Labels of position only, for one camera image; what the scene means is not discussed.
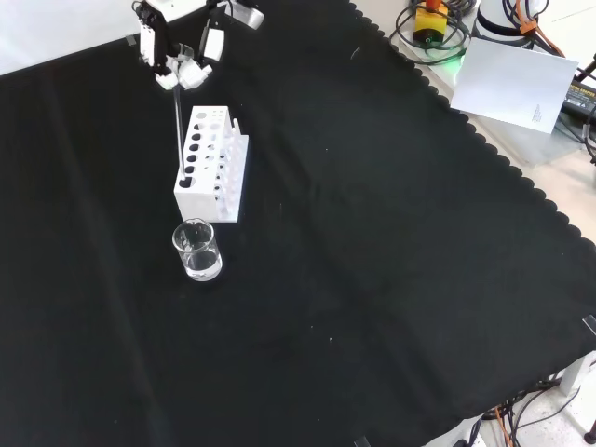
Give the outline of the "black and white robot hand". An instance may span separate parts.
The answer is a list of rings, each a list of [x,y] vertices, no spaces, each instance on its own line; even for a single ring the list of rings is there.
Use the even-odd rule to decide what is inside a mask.
[[[165,90],[199,87],[220,61],[225,33],[221,16],[231,5],[225,1],[134,1],[131,8],[140,24],[140,58]],[[169,25],[204,9],[207,20],[198,48],[176,43]]]

